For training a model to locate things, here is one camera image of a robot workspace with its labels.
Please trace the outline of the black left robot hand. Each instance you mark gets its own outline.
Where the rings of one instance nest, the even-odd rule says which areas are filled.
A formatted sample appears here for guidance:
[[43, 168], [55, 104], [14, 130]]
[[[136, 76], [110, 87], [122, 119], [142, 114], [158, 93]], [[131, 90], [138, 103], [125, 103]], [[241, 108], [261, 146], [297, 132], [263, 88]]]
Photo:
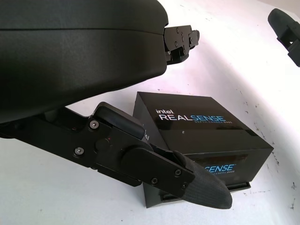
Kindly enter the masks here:
[[84, 117], [70, 104], [162, 75], [198, 45], [191, 26], [168, 26], [156, 0], [3, 0], [0, 136], [17, 139], [133, 187], [229, 209], [215, 175], [150, 143], [134, 117], [100, 103]]

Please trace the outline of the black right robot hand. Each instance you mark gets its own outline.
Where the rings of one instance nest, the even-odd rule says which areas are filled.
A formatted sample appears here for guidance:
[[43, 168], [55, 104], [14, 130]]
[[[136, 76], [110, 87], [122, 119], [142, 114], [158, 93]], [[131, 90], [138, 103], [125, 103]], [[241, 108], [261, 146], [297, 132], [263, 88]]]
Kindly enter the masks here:
[[268, 16], [268, 23], [277, 40], [288, 51], [288, 56], [300, 67], [300, 24], [282, 10], [275, 8]]

